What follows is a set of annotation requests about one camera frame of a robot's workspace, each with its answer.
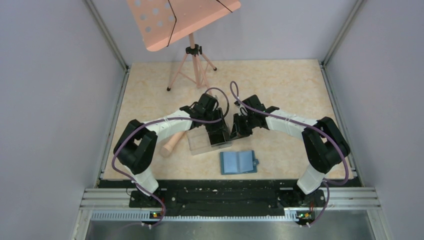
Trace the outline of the clear plastic box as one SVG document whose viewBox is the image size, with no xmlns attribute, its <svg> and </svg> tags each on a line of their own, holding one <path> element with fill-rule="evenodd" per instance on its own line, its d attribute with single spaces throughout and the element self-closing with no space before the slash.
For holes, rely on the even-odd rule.
<svg viewBox="0 0 424 240">
<path fill-rule="evenodd" d="M 221 144 L 211 145 L 207 130 L 204 126 L 189 130 L 187 140 L 190 153 L 193 156 L 231 147 L 233 142 L 229 140 Z"/>
</svg>

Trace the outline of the teal card holder wallet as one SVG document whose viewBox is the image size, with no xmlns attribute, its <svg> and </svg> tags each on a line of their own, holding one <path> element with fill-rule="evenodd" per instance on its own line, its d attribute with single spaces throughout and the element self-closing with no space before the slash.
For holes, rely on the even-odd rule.
<svg viewBox="0 0 424 240">
<path fill-rule="evenodd" d="M 259 160 L 253 150 L 222 151 L 219 153 L 219 165 L 222 175 L 240 175 L 258 172 Z"/>
</svg>

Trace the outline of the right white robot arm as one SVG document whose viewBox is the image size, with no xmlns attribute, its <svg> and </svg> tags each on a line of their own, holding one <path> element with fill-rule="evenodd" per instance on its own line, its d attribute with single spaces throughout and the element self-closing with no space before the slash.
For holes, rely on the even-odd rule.
<svg viewBox="0 0 424 240">
<path fill-rule="evenodd" d="M 265 107 L 257 95 L 234 103 L 238 113 L 233 116 L 230 134 L 232 140 L 246 138 L 254 128 L 286 133 L 303 141 L 309 162 L 303 175 L 297 180 L 293 200 L 299 206 L 307 206 L 326 179 L 330 170 L 346 162 L 350 146 L 330 117 L 309 119 L 281 110 L 276 106 Z"/>
</svg>

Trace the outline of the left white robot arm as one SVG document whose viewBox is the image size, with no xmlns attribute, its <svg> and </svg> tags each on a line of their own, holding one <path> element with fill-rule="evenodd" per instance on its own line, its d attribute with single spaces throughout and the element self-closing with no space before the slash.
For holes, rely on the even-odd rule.
<svg viewBox="0 0 424 240">
<path fill-rule="evenodd" d="M 141 190 L 141 200 L 149 207 L 160 202 L 159 184 L 150 165 L 158 142 L 177 133 L 204 126 L 211 145 L 229 140 L 225 122 L 228 110 L 222 110 L 218 100 L 203 93 L 192 105 L 185 105 L 167 116 L 149 122 L 131 120 L 113 149 L 113 160 L 118 160 L 127 170 L 128 177 Z"/>
</svg>

